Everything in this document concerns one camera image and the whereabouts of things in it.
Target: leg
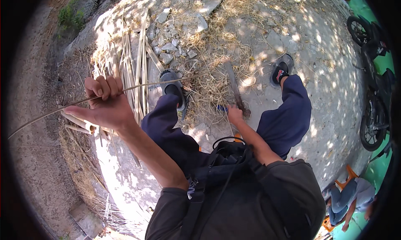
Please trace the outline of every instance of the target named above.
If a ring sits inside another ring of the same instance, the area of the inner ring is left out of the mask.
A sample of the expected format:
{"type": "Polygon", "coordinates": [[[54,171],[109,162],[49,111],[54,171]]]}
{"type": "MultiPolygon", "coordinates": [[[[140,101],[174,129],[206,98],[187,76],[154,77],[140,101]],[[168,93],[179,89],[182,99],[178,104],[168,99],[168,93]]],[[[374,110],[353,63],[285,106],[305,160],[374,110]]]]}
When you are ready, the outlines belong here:
{"type": "Polygon", "coordinates": [[[298,75],[288,76],[282,82],[282,90],[283,104],[262,113],[256,132],[276,154],[286,159],[291,147],[301,142],[309,129],[312,106],[298,75]]]}
{"type": "Polygon", "coordinates": [[[355,195],[356,189],[357,183],[354,181],[354,179],[348,182],[341,193],[336,186],[332,187],[331,207],[334,213],[340,213],[344,209],[344,207],[348,205],[350,200],[355,195]]]}
{"type": "Polygon", "coordinates": [[[142,120],[142,129],[183,170],[187,176],[191,169],[202,166],[209,154],[199,151],[198,143],[175,128],[178,121],[179,97],[167,94],[160,97],[155,109],[142,120]]]}
{"type": "Polygon", "coordinates": [[[328,216],[330,218],[330,223],[332,225],[338,224],[344,218],[347,211],[348,211],[348,207],[345,206],[340,212],[334,213],[332,210],[332,207],[329,206],[328,207],[328,216]]]}

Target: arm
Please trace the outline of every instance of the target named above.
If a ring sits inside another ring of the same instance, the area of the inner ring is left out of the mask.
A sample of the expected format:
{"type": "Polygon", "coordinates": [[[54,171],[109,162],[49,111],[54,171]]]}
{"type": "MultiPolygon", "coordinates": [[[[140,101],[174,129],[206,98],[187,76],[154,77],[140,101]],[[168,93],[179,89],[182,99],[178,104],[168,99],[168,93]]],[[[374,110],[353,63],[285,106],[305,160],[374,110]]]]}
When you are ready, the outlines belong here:
{"type": "Polygon", "coordinates": [[[347,215],[345,216],[345,223],[344,223],[344,226],[342,228],[343,232],[347,231],[347,229],[349,227],[349,222],[351,221],[351,218],[352,218],[352,215],[354,214],[356,206],[357,206],[357,200],[355,199],[351,203],[350,207],[348,208],[347,215]]]}
{"type": "Polygon", "coordinates": [[[91,109],[78,106],[65,108],[66,114],[88,120],[102,127],[117,131],[128,148],[140,158],[162,187],[188,190],[182,170],[136,123],[127,98],[122,92],[119,77],[103,76],[85,79],[88,97],[101,97],[89,101],[91,109]]]}
{"type": "Polygon", "coordinates": [[[284,161],[274,153],[263,138],[245,122],[240,109],[228,106],[228,120],[238,128],[245,142],[253,145],[253,153],[261,164],[268,165],[276,161],[284,161]]]}

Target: black backpack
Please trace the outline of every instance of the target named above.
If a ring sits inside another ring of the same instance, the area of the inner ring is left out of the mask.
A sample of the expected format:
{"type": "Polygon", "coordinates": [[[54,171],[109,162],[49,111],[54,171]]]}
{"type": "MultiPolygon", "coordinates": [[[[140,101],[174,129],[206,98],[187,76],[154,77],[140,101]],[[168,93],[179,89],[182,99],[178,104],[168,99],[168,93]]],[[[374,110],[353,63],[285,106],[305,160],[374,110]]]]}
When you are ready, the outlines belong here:
{"type": "MultiPolygon", "coordinates": [[[[288,239],[311,240],[313,235],[308,214],[299,206],[292,195],[283,188],[281,181],[269,174],[266,166],[254,158],[252,145],[248,145],[243,139],[238,137],[223,137],[217,140],[213,143],[213,152],[211,153],[208,165],[193,170],[191,179],[195,183],[194,192],[190,200],[187,215],[183,219],[179,240],[189,240],[191,238],[204,201],[205,188],[224,184],[208,216],[209,218],[218,205],[229,181],[238,178],[245,171],[249,170],[255,173],[265,193],[270,197],[274,208],[282,220],[284,225],[283,231],[288,239]],[[243,143],[222,141],[231,138],[241,140],[243,143]]],[[[201,226],[202,230],[207,221],[208,219],[201,226]]]]}

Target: weed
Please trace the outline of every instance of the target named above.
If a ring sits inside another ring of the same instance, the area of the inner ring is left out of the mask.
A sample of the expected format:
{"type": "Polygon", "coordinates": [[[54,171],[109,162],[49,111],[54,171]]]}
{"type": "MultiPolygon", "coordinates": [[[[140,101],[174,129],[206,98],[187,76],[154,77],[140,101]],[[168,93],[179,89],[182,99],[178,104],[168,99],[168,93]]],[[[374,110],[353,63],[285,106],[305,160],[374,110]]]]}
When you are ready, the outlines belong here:
{"type": "Polygon", "coordinates": [[[75,10],[78,0],[70,0],[66,7],[62,8],[58,13],[58,25],[62,26],[63,30],[70,27],[81,30],[83,28],[83,12],[75,10]]]}

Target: right hand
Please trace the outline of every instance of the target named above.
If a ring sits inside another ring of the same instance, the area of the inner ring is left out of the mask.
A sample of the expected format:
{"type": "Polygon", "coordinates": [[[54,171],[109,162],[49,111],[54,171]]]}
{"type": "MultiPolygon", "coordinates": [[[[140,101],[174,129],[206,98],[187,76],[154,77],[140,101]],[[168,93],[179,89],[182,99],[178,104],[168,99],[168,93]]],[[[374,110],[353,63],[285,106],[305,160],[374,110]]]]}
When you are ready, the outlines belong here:
{"type": "Polygon", "coordinates": [[[235,105],[229,105],[227,107],[228,111],[228,120],[235,126],[239,122],[243,122],[244,119],[242,117],[242,110],[238,109],[235,105]]]}
{"type": "Polygon", "coordinates": [[[91,109],[69,106],[64,109],[66,114],[79,117],[93,124],[107,127],[115,131],[123,129],[127,123],[135,122],[135,118],[127,97],[123,94],[123,83],[120,77],[99,76],[85,79],[87,97],[101,97],[89,101],[91,109]]]}

